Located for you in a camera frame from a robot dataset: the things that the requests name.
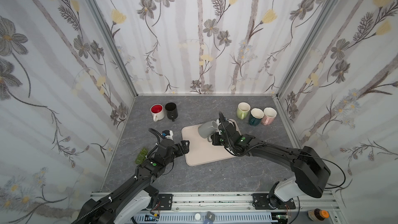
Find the grey mug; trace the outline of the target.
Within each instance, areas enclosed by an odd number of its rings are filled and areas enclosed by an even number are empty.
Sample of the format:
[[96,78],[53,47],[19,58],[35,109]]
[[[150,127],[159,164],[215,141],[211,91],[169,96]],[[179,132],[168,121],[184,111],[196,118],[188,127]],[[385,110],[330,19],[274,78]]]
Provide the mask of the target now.
[[218,125],[216,121],[209,121],[201,124],[198,127],[198,134],[201,138],[207,139],[208,142],[212,142],[212,136],[218,131]]

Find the light green mug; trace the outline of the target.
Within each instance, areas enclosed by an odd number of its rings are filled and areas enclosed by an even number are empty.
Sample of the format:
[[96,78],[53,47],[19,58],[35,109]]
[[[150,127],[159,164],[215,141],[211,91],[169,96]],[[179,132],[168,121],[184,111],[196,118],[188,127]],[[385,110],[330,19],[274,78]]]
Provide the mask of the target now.
[[248,114],[250,113],[251,106],[246,102],[240,102],[237,106],[237,118],[243,120],[245,119]]

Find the dark green mug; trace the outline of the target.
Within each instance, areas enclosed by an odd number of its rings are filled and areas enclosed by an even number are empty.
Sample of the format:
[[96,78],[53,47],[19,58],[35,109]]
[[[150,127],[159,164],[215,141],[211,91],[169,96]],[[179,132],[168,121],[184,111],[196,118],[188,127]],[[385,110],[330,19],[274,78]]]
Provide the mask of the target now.
[[248,120],[248,124],[250,126],[257,126],[261,123],[262,119],[264,118],[264,112],[263,110],[259,109],[259,108],[253,108],[250,111],[250,116],[249,116],[249,120]]

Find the black mug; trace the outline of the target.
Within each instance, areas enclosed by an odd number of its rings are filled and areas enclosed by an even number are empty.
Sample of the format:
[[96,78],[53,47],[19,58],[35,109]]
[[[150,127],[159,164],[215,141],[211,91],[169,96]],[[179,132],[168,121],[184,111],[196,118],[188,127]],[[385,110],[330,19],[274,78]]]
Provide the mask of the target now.
[[167,103],[165,105],[165,110],[168,119],[170,119],[172,122],[175,122],[175,120],[178,118],[177,105],[173,102]]

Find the white mug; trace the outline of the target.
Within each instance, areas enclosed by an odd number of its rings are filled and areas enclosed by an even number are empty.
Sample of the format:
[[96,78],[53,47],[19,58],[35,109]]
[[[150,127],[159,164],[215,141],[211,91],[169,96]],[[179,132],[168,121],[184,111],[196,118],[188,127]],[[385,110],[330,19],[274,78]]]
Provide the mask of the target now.
[[165,110],[161,104],[155,104],[151,107],[150,112],[154,122],[160,121],[165,117]]

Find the pink mug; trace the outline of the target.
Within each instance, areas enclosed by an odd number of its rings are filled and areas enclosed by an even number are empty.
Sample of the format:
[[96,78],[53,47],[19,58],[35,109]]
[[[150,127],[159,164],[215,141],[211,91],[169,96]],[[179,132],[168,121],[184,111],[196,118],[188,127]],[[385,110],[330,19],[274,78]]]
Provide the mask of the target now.
[[266,107],[263,113],[264,117],[261,120],[263,125],[270,125],[277,116],[277,111],[271,107]]

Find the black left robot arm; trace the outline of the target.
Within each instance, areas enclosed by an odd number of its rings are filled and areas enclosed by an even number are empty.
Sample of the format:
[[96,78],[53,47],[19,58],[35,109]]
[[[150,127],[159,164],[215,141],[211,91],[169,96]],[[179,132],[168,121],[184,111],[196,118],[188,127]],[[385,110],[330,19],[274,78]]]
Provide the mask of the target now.
[[148,129],[156,138],[155,147],[138,165],[134,175],[113,192],[99,200],[88,200],[81,208],[74,224],[125,224],[138,212],[158,204],[158,190],[151,184],[165,174],[166,167],[175,158],[189,152],[190,142],[175,143],[172,131],[161,134]]

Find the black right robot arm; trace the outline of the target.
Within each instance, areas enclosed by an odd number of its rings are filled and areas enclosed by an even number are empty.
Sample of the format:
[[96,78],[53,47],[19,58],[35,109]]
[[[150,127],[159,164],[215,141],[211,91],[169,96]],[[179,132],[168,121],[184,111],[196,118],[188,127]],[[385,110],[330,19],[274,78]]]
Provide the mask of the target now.
[[299,196],[320,199],[331,176],[327,159],[313,148],[289,148],[272,144],[252,135],[240,134],[237,124],[227,120],[222,112],[218,132],[211,135],[215,146],[223,146],[235,157],[259,157],[281,165],[293,172],[293,177],[276,182],[264,199],[254,199],[254,205],[267,209],[284,209]]

